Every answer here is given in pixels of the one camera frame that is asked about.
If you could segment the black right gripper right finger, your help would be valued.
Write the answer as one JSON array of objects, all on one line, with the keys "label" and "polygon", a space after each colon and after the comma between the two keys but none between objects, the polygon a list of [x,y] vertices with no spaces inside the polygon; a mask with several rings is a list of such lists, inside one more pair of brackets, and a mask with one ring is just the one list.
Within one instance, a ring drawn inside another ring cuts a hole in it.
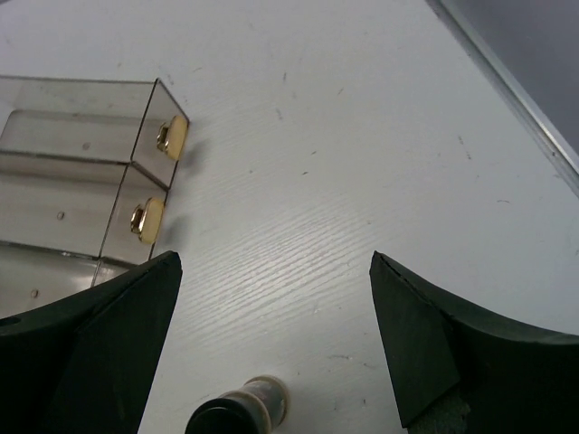
[{"label": "black right gripper right finger", "polygon": [[578,338],[499,315],[383,253],[369,270],[401,425],[410,433],[575,433]]}]

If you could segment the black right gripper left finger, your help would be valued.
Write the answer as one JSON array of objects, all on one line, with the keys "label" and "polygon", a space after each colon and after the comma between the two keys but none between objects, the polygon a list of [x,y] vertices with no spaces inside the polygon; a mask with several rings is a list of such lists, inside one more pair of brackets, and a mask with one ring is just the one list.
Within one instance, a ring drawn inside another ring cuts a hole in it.
[{"label": "black right gripper left finger", "polygon": [[1,431],[136,433],[183,275],[167,251],[1,321]]}]

